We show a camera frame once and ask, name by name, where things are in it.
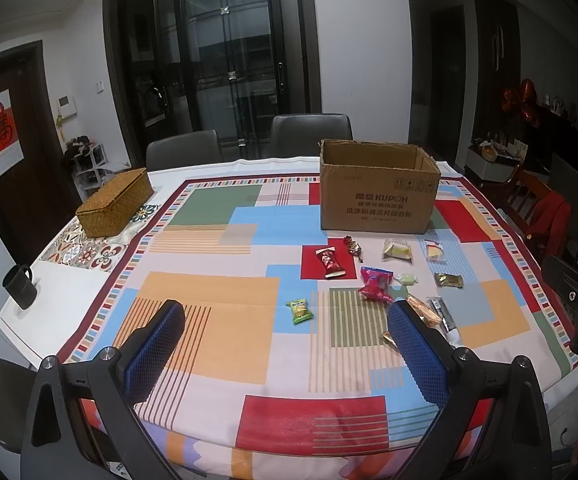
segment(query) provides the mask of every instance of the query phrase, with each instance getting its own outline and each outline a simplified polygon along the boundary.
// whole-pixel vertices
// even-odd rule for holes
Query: red jacket
[[[566,227],[571,216],[571,206],[555,191],[540,200],[533,209],[527,236],[547,235],[544,256],[560,256],[566,244]]]

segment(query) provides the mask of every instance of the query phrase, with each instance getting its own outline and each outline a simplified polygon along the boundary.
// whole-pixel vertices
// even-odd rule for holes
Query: black mug
[[[2,280],[2,286],[22,310],[28,309],[38,295],[38,290],[31,282],[33,278],[29,266],[14,265]]]

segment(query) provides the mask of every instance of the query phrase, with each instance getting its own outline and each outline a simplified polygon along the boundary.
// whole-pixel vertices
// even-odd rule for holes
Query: red balloon
[[[514,88],[507,88],[502,92],[502,111],[509,113],[520,104],[520,96]]]
[[[536,104],[538,95],[535,92],[535,85],[531,79],[525,79],[520,83],[520,100],[530,105]]]
[[[527,103],[522,105],[522,118],[534,128],[540,127],[540,116],[533,107]]]

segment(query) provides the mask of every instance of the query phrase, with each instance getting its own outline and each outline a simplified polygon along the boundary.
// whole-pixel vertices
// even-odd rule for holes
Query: woven rattan box
[[[115,236],[152,194],[146,169],[125,171],[91,195],[76,215],[88,238]]]

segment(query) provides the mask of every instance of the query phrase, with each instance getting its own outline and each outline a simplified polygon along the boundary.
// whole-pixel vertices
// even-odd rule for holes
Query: black chair
[[[0,446],[20,453],[35,372],[0,359]]]
[[[222,150],[215,130],[202,130],[167,137],[147,146],[149,171],[214,164],[222,161]]]
[[[571,206],[571,217],[566,228],[566,236],[578,242],[578,171],[555,153],[551,157],[551,170],[547,185]]]
[[[320,156],[323,139],[353,140],[344,114],[293,114],[274,117],[269,156]]]

